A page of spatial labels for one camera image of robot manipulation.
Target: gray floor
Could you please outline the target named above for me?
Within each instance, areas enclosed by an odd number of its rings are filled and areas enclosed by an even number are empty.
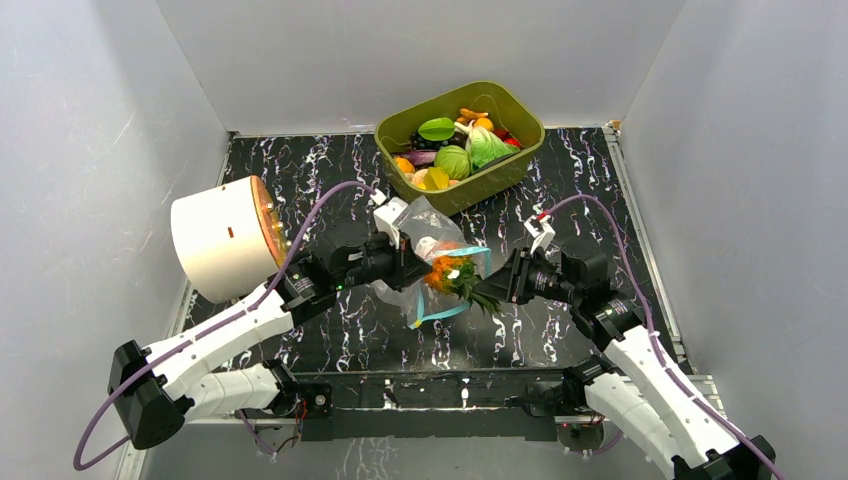
[[[304,443],[280,456],[257,458],[240,425],[184,428],[149,451],[144,480],[209,479],[579,479],[662,478],[627,439],[584,461],[558,444],[520,438],[361,438]]]

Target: green plastic bin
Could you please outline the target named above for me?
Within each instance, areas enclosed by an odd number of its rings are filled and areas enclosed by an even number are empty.
[[[489,112],[495,128],[506,128],[523,148],[501,163],[439,191],[421,190],[398,169],[394,154],[407,149],[405,142],[422,123],[437,117],[457,118],[460,108]],[[527,174],[533,152],[545,139],[545,128],[507,89],[492,82],[474,82],[396,113],[377,125],[374,134],[389,182],[407,202],[425,195],[445,215],[485,200],[519,182]]]

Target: green leaf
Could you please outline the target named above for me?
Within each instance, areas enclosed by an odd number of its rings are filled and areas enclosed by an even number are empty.
[[[424,137],[425,140],[431,142],[441,142],[453,136],[454,126],[453,120],[447,117],[434,118],[427,120],[418,127],[418,134]]]

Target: copper-colored lid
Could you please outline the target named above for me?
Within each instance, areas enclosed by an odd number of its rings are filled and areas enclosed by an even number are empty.
[[[262,179],[256,175],[250,177],[250,190],[253,192],[253,206],[256,209],[262,235],[265,237],[265,244],[268,245],[268,251],[271,252],[277,266],[280,267],[286,258],[286,243],[280,228],[280,219],[277,211],[274,210],[274,201],[268,189],[265,188],[265,184],[262,183]]]

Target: cabbage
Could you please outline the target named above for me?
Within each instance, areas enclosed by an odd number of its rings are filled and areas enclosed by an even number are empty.
[[[450,145],[442,147],[436,154],[437,167],[440,167],[451,180],[465,180],[471,175],[471,161],[468,152],[462,147]]]
[[[504,143],[497,135],[483,127],[468,127],[461,123],[454,125],[468,134],[465,150],[471,157],[471,165],[474,170],[479,170],[492,160],[519,150],[516,146]]]

